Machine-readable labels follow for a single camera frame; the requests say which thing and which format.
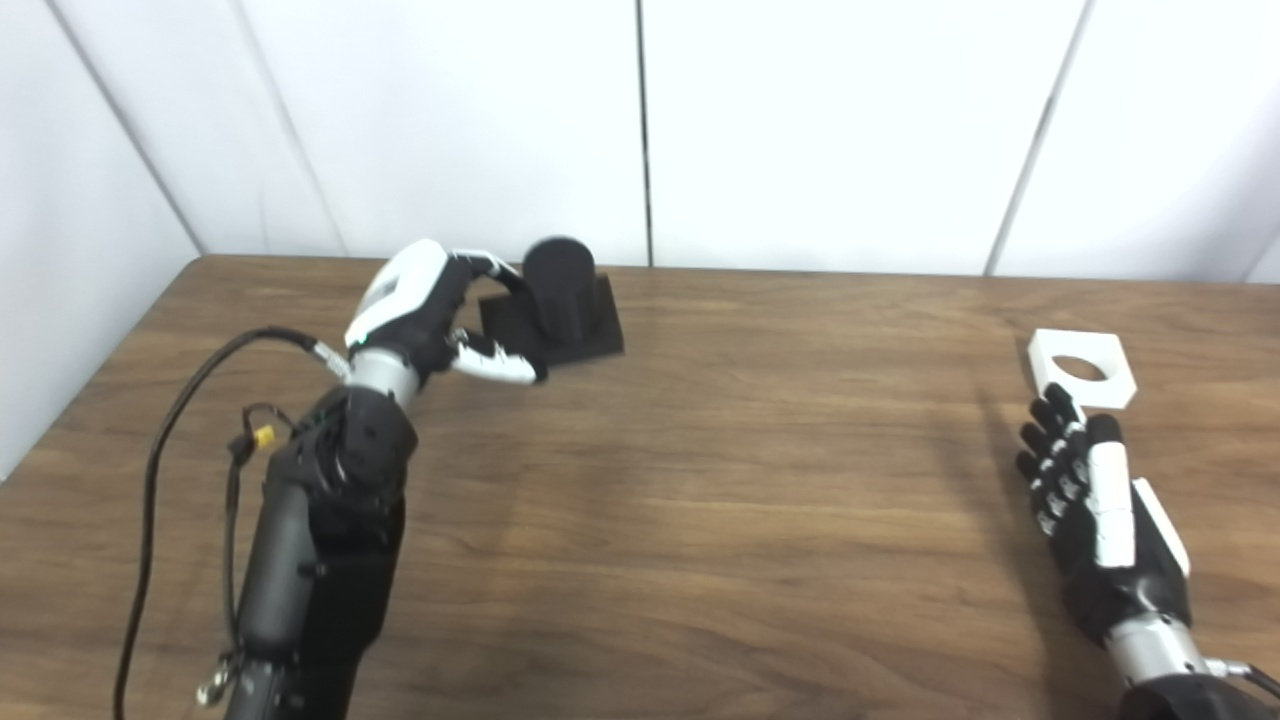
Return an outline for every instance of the white robotic hand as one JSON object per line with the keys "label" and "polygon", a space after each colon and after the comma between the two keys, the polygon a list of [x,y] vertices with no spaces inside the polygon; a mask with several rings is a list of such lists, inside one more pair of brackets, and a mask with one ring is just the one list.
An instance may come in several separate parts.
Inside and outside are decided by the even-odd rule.
{"label": "white robotic hand", "polygon": [[[430,373],[451,368],[521,384],[547,379],[547,366],[539,360],[507,352],[479,333],[452,329],[467,287],[479,277],[492,277],[509,290],[522,284],[520,274],[492,252],[448,252],[431,240],[397,252],[374,277],[347,328],[352,382],[403,392],[412,383],[387,378],[397,359],[412,369],[419,387]],[[361,363],[364,354],[370,355]],[[362,375],[375,379],[362,383]]]}

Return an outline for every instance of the hole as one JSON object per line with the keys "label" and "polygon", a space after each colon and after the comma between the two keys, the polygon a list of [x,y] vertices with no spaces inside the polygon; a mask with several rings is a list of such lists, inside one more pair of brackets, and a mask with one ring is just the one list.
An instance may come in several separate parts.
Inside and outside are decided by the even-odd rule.
{"label": "hole", "polygon": [[1089,382],[1107,379],[1106,373],[1100,370],[1097,365],[1089,363],[1088,360],[1080,360],[1079,357],[1068,357],[1066,355],[1055,355],[1053,364],[1061,368],[1066,374],[1071,375],[1073,378]]}

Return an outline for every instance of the white square block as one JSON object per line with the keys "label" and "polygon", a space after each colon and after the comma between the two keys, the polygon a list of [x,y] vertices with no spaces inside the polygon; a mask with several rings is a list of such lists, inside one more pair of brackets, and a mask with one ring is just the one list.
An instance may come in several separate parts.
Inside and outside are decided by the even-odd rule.
{"label": "white square block", "polygon": [[[1138,392],[1138,383],[1133,379],[1119,336],[1041,328],[1032,336],[1027,355],[1036,378],[1036,392],[1039,395],[1044,395],[1050,383],[1057,383],[1082,407],[1124,410]],[[1084,360],[1102,370],[1105,379],[1078,378],[1060,368],[1053,357]]]}

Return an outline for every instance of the white wall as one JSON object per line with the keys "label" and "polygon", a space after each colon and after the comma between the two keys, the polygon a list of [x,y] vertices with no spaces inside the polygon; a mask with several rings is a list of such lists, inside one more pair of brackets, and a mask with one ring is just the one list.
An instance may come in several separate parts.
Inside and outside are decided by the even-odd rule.
{"label": "white wall", "polygon": [[518,260],[581,238],[644,264],[631,0],[250,0],[356,255],[419,237]]}
{"label": "white wall", "polygon": [[210,252],[344,254],[236,0],[51,0]]}
{"label": "white wall", "polygon": [[196,252],[49,8],[0,17],[6,475]]}
{"label": "white wall", "polygon": [[1244,279],[1280,231],[1277,38],[1272,0],[1098,0],[998,274]]}
{"label": "white wall", "polygon": [[979,274],[1082,3],[643,9],[659,265]]}

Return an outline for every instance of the black cylinder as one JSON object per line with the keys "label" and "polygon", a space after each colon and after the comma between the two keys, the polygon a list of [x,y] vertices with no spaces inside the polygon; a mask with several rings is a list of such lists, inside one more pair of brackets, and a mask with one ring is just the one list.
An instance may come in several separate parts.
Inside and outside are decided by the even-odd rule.
{"label": "black cylinder", "polygon": [[558,342],[582,342],[595,331],[595,258],[571,237],[549,237],[525,255],[525,283],[538,327]]}

